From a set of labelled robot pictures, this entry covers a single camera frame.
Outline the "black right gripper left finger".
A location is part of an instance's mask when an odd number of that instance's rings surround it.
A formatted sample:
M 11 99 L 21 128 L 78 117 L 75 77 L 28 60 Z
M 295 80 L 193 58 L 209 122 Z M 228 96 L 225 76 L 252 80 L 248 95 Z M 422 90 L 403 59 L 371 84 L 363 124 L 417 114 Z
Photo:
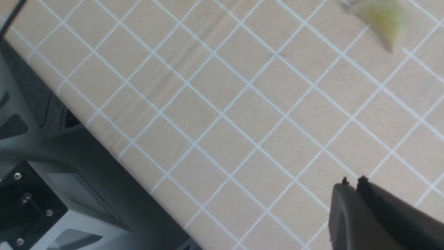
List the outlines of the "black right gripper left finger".
M 332 189 L 328 230 L 333 250 L 404 250 L 379 224 L 346 177 Z

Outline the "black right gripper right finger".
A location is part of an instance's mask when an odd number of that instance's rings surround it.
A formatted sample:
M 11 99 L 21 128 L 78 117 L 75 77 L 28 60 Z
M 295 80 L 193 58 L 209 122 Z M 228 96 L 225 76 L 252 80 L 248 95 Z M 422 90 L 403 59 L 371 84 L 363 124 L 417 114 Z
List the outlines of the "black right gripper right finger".
M 443 223 L 409 205 L 367 177 L 357 193 L 390 237 L 406 250 L 442 250 Z

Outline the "grey robot base frame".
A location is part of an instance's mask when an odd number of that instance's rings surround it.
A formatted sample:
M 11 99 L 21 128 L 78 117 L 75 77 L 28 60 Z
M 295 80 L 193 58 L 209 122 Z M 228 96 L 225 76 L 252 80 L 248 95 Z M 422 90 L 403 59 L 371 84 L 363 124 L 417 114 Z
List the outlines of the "grey robot base frame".
M 83 126 L 45 137 L 1 57 L 2 250 L 198 250 Z

